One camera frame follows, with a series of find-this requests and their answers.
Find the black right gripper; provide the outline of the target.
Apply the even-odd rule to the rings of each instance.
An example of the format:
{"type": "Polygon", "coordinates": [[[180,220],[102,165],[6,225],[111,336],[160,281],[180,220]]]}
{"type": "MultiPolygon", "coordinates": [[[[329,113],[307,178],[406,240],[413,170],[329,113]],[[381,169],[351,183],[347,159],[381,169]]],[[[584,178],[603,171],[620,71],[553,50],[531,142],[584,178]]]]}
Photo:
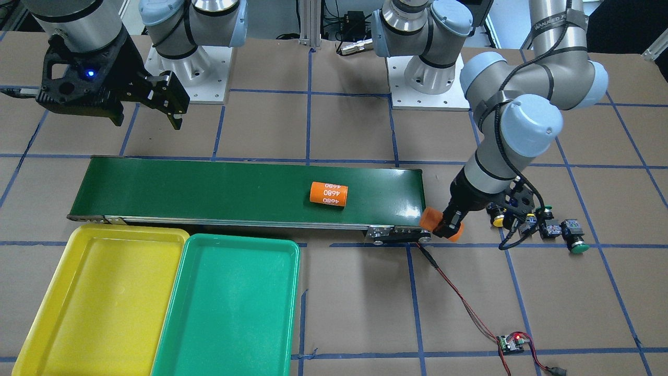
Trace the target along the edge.
{"type": "Polygon", "coordinates": [[[62,36],[50,36],[44,57],[41,88],[1,88],[3,95],[34,99],[53,113],[108,118],[122,126],[122,102],[140,102],[165,114],[174,130],[182,127],[182,117],[190,95],[174,72],[152,76],[125,27],[104,48],[76,53],[62,36]]]}

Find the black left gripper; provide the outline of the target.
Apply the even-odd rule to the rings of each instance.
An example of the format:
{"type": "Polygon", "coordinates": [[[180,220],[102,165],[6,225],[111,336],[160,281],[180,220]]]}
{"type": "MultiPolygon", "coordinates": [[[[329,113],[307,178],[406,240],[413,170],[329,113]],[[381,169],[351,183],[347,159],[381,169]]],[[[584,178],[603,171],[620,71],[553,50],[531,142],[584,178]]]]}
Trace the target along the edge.
{"type": "Polygon", "coordinates": [[[463,231],[463,219],[471,211],[483,210],[494,195],[510,185],[509,179],[497,179],[480,167],[463,167],[450,185],[451,198],[444,211],[432,210],[436,224],[432,234],[457,240],[463,231]]]}

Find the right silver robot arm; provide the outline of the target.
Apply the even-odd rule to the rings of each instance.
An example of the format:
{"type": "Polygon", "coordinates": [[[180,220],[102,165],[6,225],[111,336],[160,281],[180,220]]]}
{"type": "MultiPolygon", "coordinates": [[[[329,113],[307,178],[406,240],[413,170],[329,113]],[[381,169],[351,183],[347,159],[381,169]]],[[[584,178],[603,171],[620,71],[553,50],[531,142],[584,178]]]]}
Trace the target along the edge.
{"type": "Polygon", "coordinates": [[[26,1],[49,36],[41,83],[7,88],[51,112],[124,119],[124,102],[159,110],[176,130],[190,104],[186,88],[210,78],[205,47],[233,48],[247,35],[246,1],[141,1],[141,21],[158,54],[151,74],[121,17],[107,1],[26,1]]]}

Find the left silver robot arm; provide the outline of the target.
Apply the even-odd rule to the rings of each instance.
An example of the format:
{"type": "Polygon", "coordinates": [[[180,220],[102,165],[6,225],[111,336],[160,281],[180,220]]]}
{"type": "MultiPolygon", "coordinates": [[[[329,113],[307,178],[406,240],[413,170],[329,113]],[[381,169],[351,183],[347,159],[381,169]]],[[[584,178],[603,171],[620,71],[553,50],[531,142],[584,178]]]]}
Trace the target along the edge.
{"type": "MultiPolygon", "coordinates": [[[[606,93],[609,77],[587,52],[588,16],[581,1],[531,1],[535,57],[511,65],[496,52],[465,63],[460,84],[483,140],[450,185],[444,211],[427,208],[420,226],[454,240],[470,212],[495,203],[510,228],[544,200],[522,174],[563,128],[564,110],[584,109],[606,93]]],[[[449,90],[474,17],[458,1],[386,1],[372,14],[374,51],[408,56],[404,80],[425,95],[449,90]]]]}

